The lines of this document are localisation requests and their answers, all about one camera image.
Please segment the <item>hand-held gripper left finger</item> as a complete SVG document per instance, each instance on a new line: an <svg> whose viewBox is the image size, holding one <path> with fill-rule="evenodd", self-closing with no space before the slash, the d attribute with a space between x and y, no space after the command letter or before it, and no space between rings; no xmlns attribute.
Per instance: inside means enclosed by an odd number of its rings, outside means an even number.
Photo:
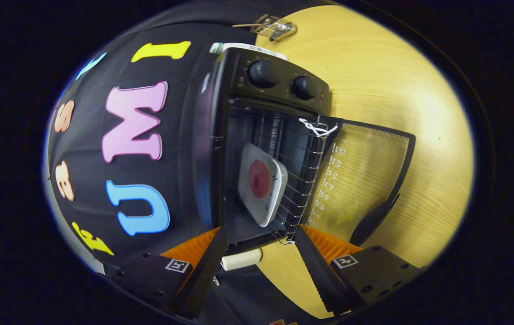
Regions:
<svg viewBox="0 0 514 325"><path fill-rule="evenodd" d="M228 243L220 227L162 253L143 253L115 271L115 284L172 316L197 319Z"/></svg>

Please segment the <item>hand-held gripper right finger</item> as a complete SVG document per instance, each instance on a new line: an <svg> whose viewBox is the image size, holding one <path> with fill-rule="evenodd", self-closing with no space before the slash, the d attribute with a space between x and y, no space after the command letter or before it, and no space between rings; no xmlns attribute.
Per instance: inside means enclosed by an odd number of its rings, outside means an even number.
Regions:
<svg viewBox="0 0 514 325"><path fill-rule="evenodd" d="M379 245L360 248L300 225L294 243L328 312L338 316L382 300L421 269Z"/></svg>

